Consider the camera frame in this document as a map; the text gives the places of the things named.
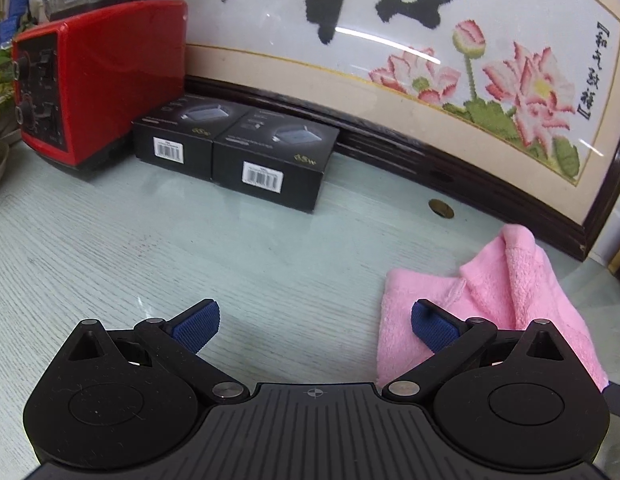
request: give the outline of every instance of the red appliance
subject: red appliance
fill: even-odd
[[[140,0],[45,23],[13,41],[23,140],[56,162],[98,165],[131,121],[183,94],[186,4]]]

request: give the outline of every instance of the product image on box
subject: product image on box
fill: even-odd
[[[224,106],[211,104],[191,108],[181,116],[181,119],[186,121],[208,122],[216,119],[225,119],[229,116],[230,112]]]
[[[136,156],[169,170],[210,180],[213,140],[251,109],[186,94],[134,121]]]
[[[286,144],[307,144],[308,142],[318,142],[321,137],[312,133],[308,126],[282,126],[277,129],[272,137],[274,142],[285,142]]]
[[[312,211],[339,131],[253,109],[216,137],[213,180],[222,186]]]

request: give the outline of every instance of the light blue table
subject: light blue table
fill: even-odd
[[[501,225],[341,155],[308,215],[134,158],[81,180],[15,145],[0,185],[0,480],[37,465],[21,411],[80,319],[131,328],[215,298],[221,329],[202,356],[248,386],[374,381],[386,272],[453,276]],[[619,283],[546,250],[620,383]],[[620,419],[597,463],[620,479]]]

